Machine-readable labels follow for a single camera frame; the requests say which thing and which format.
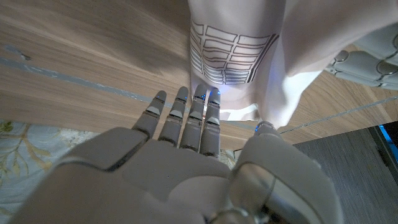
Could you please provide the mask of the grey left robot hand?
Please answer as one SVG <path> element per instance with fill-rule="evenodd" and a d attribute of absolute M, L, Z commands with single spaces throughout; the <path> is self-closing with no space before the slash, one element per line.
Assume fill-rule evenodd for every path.
<path fill-rule="evenodd" d="M 336 78 L 370 87 L 397 90 L 397 24 L 375 30 L 342 50 L 325 68 Z"/>

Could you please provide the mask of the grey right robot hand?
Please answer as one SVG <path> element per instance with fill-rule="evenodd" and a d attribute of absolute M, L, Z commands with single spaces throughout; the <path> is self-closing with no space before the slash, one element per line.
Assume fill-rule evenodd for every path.
<path fill-rule="evenodd" d="M 157 139 L 160 91 L 135 125 L 65 154 L 11 223 L 343 223 L 320 165 L 260 121 L 236 165 L 220 161 L 220 92 L 181 87 Z"/>

